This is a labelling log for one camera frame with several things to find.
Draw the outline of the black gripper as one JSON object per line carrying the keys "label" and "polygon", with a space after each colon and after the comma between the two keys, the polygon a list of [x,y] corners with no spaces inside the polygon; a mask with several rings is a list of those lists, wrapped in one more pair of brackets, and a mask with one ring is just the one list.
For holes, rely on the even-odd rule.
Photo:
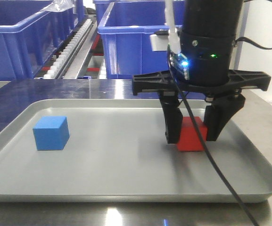
{"label": "black gripper", "polygon": [[[271,80],[264,72],[229,69],[232,49],[238,41],[235,31],[213,30],[211,33],[200,34],[180,30],[178,35],[181,52],[175,54],[170,49],[167,51],[167,70],[134,75],[132,79],[135,96],[142,92],[159,92],[168,144],[178,143],[183,119],[174,82],[183,91],[203,93],[216,98],[243,88],[266,91]],[[242,94],[237,97],[223,96],[206,107],[206,141],[218,139],[228,121],[244,107],[245,100]]]}

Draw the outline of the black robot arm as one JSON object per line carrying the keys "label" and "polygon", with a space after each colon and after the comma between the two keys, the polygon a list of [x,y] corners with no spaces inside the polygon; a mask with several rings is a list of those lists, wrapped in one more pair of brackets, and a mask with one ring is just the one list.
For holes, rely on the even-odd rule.
{"label": "black robot arm", "polygon": [[245,103],[241,90],[266,91],[270,76],[263,72],[231,70],[232,49],[243,2],[240,0],[188,0],[180,30],[181,53],[167,52],[169,69],[135,75],[133,94],[157,92],[170,144],[180,139],[180,91],[202,93],[209,105],[204,124],[207,141],[215,141],[226,123]]}

